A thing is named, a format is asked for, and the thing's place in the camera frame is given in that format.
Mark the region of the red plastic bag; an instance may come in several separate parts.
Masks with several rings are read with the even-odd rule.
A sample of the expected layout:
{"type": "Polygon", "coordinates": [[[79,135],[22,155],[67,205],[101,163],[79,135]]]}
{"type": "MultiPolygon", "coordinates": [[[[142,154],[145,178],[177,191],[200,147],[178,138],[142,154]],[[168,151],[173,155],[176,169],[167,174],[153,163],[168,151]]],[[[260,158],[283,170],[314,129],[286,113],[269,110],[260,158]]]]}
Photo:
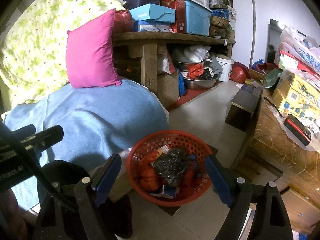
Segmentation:
{"type": "Polygon", "coordinates": [[[139,162],[139,183],[145,191],[156,191],[159,188],[159,176],[152,165],[158,156],[158,153],[153,152],[139,162]]]}

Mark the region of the blue white carton box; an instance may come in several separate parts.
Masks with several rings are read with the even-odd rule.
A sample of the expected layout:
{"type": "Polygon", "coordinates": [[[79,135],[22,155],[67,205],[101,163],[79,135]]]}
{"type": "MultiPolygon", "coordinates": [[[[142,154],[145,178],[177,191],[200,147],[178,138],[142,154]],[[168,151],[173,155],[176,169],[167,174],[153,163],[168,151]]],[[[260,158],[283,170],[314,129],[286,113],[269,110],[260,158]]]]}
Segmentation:
{"type": "Polygon", "coordinates": [[[177,196],[180,189],[178,187],[171,187],[169,185],[162,185],[157,190],[151,191],[150,194],[159,198],[173,199],[177,196]]]}

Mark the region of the black plastic bag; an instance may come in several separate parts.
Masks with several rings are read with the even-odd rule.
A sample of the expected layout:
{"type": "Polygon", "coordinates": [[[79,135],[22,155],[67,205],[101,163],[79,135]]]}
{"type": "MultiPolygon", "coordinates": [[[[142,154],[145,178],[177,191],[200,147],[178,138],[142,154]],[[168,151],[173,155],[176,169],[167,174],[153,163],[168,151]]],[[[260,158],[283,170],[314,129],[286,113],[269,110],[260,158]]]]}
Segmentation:
{"type": "Polygon", "coordinates": [[[185,171],[190,165],[186,152],[179,148],[171,149],[167,154],[160,155],[153,163],[159,178],[166,185],[177,187],[185,171]]]}

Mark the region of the red white medicine box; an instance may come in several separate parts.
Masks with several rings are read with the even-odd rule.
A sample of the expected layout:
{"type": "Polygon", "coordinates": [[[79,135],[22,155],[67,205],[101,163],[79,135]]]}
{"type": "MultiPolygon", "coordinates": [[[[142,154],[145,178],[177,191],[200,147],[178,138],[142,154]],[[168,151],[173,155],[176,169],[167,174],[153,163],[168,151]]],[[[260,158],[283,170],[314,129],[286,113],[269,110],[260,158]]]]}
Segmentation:
{"type": "Polygon", "coordinates": [[[171,148],[170,148],[169,145],[164,145],[164,146],[160,147],[160,148],[157,150],[157,153],[158,153],[159,155],[167,154],[170,150],[171,150],[171,148]]]}

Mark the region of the orange plastic trash basket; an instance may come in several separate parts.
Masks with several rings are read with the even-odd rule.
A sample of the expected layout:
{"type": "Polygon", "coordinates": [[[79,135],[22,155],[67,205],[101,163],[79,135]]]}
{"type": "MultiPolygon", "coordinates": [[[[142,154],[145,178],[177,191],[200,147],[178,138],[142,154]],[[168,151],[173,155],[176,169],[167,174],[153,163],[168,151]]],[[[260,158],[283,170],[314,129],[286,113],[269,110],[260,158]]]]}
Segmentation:
{"type": "Polygon", "coordinates": [[[158,206],[181,206],[211,186],[204,161],[215,154],[216,150],[190,133],[160,131],[135,144],[126,172],[132,188],[144,199],[158,206]]]}

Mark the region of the blue bed blanket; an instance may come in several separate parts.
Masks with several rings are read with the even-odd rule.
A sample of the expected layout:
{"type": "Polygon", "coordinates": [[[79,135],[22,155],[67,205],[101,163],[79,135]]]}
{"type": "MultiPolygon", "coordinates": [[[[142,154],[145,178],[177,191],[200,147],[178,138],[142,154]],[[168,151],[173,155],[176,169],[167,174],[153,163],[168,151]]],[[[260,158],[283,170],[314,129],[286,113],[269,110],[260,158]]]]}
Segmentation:
{"type": "Polygon", "coordinates": [[[91,171],[115,153],[169,128],[169,113],[146,87],[122,79],[118,86],[74,88],[65,85],[41,101],[18,105],[4,118],[11,131],[55,125],[63,139],[43,151],[40,165],[63,160],[91,171]]]}

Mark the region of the wooden side table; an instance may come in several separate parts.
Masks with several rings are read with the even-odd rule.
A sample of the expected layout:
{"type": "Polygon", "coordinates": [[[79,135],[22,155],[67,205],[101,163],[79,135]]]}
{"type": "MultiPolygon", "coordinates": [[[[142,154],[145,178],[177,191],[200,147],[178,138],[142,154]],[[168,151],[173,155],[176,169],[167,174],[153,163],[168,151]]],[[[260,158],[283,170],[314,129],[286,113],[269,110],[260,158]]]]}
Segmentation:
{"type": "Polygon", "coordinates": [[[263,91],[231,169],[252,184],[274,181],[292,229],[309,235],[319,224],[319,153],[302,149],[281,129],[271,95],[263,91]]]}

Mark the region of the green clover quilt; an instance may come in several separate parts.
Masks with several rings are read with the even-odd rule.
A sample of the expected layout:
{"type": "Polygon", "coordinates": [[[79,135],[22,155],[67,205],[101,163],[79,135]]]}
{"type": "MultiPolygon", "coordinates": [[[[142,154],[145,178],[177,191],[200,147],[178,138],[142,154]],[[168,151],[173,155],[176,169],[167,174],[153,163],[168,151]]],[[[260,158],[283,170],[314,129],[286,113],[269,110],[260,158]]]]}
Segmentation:
{"type": "Polygon", "coordinates": [[[35,103],[68,82],[67,31],[110,9],[117,0],[36,0],[1,42],[1,79],[8,88],[9,108],[35,103]]]}

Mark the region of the magenta pillow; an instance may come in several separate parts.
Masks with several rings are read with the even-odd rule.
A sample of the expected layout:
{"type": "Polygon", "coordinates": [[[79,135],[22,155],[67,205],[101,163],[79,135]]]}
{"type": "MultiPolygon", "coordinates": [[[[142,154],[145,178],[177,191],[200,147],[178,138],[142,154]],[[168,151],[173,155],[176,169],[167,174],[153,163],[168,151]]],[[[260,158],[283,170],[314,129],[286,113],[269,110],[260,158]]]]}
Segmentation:
{"type": "Polygon", "coordinates": [[[111,9],[73,31],[67,31],[66,68],[74,88],[121,85],[113,65],[111,9]]]}

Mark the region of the black red device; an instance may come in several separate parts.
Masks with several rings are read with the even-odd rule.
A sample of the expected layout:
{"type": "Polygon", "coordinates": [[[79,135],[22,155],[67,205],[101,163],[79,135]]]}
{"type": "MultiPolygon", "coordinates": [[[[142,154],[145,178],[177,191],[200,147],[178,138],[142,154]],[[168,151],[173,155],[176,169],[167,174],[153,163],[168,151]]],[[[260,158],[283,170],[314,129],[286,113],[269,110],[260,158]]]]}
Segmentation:
{"type": "Polygon", "coordinates": [[[284,121],[284,126],[305,146],[311,142],[311,132],[294,115],[289,114],[284,121]]]}

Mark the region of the yellow cardboard box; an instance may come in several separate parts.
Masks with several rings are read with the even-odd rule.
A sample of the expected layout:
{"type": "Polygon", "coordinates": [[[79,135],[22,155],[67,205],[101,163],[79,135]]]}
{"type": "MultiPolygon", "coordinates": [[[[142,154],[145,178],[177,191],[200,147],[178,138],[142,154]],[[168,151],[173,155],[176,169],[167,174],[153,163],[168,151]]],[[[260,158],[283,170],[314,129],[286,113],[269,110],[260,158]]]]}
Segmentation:
{"type": "Polygon", "coordinates": [[[272,98],[281,114],[319,119],[319,91],[296,74],[281,77],[272,98]]]}

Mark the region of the brown cardboard box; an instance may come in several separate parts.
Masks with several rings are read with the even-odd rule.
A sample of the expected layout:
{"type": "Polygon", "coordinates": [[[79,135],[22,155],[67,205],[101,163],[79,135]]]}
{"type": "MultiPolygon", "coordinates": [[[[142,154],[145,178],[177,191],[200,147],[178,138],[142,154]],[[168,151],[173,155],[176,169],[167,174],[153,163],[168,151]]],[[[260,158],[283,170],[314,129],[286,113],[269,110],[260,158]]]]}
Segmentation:
{"type": "Polygon", "coordinates": [[[157,76],[157,96],[165,108],[180,99],[178,78],[178,72],[157,76]]]}

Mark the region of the wooden storage shelf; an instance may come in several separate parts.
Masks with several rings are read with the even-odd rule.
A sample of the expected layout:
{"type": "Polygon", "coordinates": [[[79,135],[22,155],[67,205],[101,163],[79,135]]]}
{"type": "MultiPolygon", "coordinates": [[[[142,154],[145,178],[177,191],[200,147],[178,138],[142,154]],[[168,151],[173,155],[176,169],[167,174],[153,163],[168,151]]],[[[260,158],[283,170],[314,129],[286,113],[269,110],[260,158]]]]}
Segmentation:
{"type": "Polygon", "coordinates": [[[112,36],[114,62],[129,64],[133,59],[140,59],[141,84],[154,94],[157,94],[157,56],[166,54],[167,44],[223,46],[231,57],[235,43],[235,40],[222,38],[154,31],[116,33],[112,36]]]}

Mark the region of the metal basin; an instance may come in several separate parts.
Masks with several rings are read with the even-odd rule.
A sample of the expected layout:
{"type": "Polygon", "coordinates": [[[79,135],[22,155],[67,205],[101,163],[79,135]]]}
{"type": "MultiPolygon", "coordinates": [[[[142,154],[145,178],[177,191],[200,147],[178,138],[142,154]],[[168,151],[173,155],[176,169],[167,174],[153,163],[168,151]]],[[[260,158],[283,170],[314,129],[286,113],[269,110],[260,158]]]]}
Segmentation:
{"type": "Polygon", "coordinates": [[[217,80],[219,79],[220,75],[215,74],[211,80],[194,80],[189,78],[183,78],[185,87],[190,90],[207,90],[212,88],[217,80]]]}

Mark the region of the white plastic bucket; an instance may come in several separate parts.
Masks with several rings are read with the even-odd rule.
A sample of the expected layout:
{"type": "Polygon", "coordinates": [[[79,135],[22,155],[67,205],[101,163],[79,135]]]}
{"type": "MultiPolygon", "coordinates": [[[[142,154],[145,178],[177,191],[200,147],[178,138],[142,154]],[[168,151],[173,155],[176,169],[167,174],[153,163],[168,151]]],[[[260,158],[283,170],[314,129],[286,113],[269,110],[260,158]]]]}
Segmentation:
{"type": "Polygon", "coordinates": [[[222,73],[219,77],[220,82],[228,82],[232,73],[234,60],[222,54],[216,54],[216,60],[222,67],[222,73]]]}

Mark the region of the light blue shoe box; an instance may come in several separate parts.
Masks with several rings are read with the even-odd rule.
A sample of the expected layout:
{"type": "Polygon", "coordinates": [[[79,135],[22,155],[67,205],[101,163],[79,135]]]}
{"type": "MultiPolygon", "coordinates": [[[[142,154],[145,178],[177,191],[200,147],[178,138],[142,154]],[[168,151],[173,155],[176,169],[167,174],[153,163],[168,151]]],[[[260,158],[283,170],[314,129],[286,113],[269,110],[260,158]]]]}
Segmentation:
{"type": "Polygon", "coordinates": [[[175,23],[175,9],[157,4],[146,4],[129,10],[135,21],[158,21],[165,23],[175,23]]]}

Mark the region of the red gift box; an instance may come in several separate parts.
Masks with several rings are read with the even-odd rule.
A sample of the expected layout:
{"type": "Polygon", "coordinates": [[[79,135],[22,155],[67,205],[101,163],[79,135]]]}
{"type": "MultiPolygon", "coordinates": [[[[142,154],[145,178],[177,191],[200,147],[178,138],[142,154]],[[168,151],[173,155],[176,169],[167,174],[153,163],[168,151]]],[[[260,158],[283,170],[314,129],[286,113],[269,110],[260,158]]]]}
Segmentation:
{"type": "Polygon", "coordinates": [[[171,24],[172,31],[185,34],[185,2],[184,0],[160,0],[161,5],[175,9],[175,23],[171,24]]]}

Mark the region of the blue plastic storage bin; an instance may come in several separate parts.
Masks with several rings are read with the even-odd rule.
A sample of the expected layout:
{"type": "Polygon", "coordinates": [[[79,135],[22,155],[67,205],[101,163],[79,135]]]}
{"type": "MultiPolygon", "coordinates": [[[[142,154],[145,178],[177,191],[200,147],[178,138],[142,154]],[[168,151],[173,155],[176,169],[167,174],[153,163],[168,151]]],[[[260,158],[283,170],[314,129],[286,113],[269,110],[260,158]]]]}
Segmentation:
{"type": "Polygon", "coordinates": [[[185,32],[187,34],[209,36],[212,11],[194,1],[185,2],[185,32]]]}

